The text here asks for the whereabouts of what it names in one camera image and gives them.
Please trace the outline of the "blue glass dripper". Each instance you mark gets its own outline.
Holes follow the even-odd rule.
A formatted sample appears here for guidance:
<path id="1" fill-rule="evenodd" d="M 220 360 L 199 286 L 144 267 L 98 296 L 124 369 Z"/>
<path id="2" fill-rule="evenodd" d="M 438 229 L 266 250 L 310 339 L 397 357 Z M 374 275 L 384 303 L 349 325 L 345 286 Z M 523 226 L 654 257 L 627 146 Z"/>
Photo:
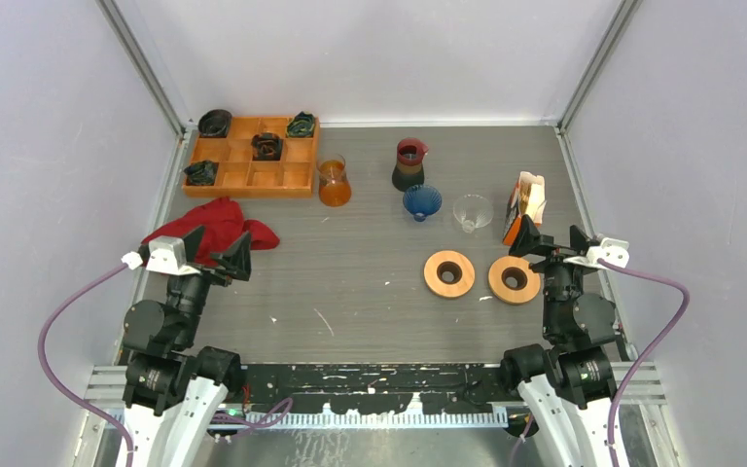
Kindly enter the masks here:
<path id="1" fill-rule="evenodd" d="M 405 190 L 403 206 L 415 222 L 424 222 L 443 204 L 441 193 L 429 185 L 414 185 Z"/>

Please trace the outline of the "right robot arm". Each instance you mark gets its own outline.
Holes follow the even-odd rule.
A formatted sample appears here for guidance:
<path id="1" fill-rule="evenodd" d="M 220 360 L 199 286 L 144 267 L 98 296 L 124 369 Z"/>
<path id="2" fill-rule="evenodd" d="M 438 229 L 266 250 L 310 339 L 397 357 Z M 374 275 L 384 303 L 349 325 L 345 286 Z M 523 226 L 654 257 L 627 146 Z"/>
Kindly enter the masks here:
<path id="1" fill-rule="evenodd" d="M 528 405 L 556 465 L 608 466 L 622 439 L 617 422 L 608 419 L 617 383 L 604 350 L 616 338 L 616 305 L 586 292 L 584 278 L 626 266 L 629 244 L 590 237 L 576 226 L 569 233 L 569 245 L 558 245 L 539 232 L 530 216 L 520 219 L 509 253 L 541 259 L 530 269 L 543 276 L 543 337 L 550 348 L 531 344 L 506 351 L 501 385 L 508 396 Z"/>

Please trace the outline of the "orange glass carafe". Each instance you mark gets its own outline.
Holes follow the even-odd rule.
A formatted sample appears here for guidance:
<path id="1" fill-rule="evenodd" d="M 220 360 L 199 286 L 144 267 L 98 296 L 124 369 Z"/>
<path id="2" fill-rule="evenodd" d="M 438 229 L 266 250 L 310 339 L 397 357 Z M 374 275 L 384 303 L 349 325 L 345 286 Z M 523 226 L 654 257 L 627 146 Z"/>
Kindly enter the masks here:
<path id="1" fill-rule="evenodd" d="M 342 155 L 330 155 L 317 161 L 319 178 L 318 195 L 327 206 L 339 207 L 347 204 L 352 190 L 347 178 L 346 161 Z"/>

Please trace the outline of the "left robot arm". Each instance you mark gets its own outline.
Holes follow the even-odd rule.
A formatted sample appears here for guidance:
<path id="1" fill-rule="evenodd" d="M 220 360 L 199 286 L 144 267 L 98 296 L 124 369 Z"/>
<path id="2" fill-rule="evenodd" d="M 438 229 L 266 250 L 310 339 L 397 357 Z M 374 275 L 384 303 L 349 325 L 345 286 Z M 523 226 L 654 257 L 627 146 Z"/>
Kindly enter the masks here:
<path id="1" fill-rule="evenodd" d="M 119 466 L 190 466 L 214 413 L 238 398 L 246 375 L 237 353 L 206 346 L 190 355 L 208 293 L 251 275 L 251 235 L 243 233 L 214 264 L 194 260 L 205 229 L 158 236 L 123 257 L 130 269 L 165 274 L 166 298 L 142 300 L 125 314 L 128 351 Z"/>

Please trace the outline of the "orange coffee filter box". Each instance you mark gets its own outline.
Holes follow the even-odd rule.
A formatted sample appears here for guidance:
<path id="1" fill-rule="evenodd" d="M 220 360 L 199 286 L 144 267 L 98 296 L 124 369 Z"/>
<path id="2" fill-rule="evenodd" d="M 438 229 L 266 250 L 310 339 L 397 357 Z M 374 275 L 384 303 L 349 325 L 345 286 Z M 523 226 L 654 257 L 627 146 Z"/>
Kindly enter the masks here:
<path id="1" fill-rule="evenodd" d="M 521 171 L 507 203 L 502 243 L 507 246 L 514 243 L 524 216 L 528 216 L 539 227 L 546 204 L 545 177 Z"/>

